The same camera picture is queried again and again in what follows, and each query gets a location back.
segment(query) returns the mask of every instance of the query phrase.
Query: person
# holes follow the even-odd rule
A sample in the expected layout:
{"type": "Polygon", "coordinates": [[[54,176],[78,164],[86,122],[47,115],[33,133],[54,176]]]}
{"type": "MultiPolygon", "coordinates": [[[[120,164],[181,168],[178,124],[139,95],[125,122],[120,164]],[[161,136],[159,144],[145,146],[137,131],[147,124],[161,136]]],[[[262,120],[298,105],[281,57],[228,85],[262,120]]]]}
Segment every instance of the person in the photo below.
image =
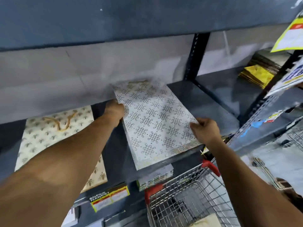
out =
{"type": "MultiPolygon", "coordinates": [[[[104,114],[82,131],[40,152],[0,187],[1,226],[61,226],[124,116],[123,104],[107,103],[104,114]]],[[[221,139],[211,119],[191,129],[217,161],[242,226],[303,226],[303,214],[254,174],[221,139]]]]}

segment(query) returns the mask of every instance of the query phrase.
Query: red handle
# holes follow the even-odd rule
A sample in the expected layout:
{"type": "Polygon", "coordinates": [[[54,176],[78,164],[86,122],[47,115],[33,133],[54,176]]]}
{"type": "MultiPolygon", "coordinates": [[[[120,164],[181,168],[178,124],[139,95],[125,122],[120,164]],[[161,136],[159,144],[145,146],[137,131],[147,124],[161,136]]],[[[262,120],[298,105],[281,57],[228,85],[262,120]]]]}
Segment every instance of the red handle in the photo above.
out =
{"type": "Polygon", "coordinates": [[[203,159],[203,161],[202,161],[202,168],[205,168],[205,167],[210,168],[210,170],[212,172],[214,172],[214,174],[217,175],[218,177],[221,176],[221,174],[219,172],[219,169],[211,161],[203,159]]]}
{"type": "Polygon", "coordinates": [[[148,205],[150,204],[151,201],[150,201],[149,198],[150,198],[151,195],[159,192],[162,189],[163,189],[163,184],[157,184],[153,187],[147,188],[145,190],[145,202],[146,202],[146,204],[148,204],[148,205]]]}

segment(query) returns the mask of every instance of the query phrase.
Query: person's right arm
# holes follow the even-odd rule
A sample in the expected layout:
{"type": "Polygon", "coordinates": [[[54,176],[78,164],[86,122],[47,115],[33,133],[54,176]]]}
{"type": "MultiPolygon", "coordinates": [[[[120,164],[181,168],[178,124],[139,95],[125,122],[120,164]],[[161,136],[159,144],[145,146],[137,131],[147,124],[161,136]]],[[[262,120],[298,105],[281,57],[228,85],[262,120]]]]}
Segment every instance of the person's right arm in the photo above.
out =
{"type": "Polygon", "coordinates": [[[191,123],[193,133],[216,158],[229,198],[241,226],[303,226],[303,214],[282,194],[257,176],[221,139],[211,119],[191,123]]]}

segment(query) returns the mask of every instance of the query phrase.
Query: hand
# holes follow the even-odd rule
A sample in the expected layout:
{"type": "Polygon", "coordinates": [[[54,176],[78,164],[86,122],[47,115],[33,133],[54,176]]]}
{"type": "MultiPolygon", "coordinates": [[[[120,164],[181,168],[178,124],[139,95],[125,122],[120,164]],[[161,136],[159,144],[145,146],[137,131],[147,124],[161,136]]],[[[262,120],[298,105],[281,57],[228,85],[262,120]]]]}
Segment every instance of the hand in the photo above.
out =
{"type": "Polygon", "coordinates": [[[104,116],[107,116],[113,122],[116,127],[119,124],[120,119],[124,116],[124,105],[118,103],[116,99],[113,99],[106,103],[104,116]]]}
{"type": "Polygon", "coordinates": [[[217,123],[209,118],[197,118],[199,124],[191,122],[190,127],[200,143],[206,146],[212,142],[222,141],[217,123]]]}

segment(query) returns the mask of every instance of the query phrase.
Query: person's left arm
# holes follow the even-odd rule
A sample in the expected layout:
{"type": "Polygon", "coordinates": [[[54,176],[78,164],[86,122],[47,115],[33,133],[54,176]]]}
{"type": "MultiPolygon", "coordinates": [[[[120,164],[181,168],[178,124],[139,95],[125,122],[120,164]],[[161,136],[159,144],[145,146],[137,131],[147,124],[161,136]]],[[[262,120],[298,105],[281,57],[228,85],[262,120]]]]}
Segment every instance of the person's left arm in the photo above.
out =
{"type": "Polygon", "coordinates": [[[100,118],[14,172],[0,187],[1,225],[61,226],[123,116],[123,104],[110,101],[100,118]]]}

